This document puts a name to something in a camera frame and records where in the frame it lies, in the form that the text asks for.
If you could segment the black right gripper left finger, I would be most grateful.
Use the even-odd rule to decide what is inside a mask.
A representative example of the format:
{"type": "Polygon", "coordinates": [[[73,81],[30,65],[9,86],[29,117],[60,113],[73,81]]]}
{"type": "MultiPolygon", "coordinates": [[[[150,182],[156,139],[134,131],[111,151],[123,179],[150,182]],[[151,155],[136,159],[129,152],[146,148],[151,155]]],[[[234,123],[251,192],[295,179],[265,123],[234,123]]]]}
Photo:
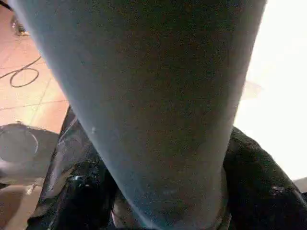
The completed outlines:
{"type": "Polygon", "coordinates": [[[115,183],[93,148],[54,152],[29,230],[106,230],[115,183]]]}

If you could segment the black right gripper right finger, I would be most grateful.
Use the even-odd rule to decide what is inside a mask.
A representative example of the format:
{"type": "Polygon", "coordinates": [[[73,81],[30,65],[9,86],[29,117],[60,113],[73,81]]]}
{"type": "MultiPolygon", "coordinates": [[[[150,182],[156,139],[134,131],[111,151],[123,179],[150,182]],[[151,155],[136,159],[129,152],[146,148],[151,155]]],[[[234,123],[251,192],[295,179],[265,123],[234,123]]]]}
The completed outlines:
{"type": "Polygon", "coordinates": [[[255,140],[234,127],[224,170],[237,230],[305,230],[307,198],[255,140]]]}

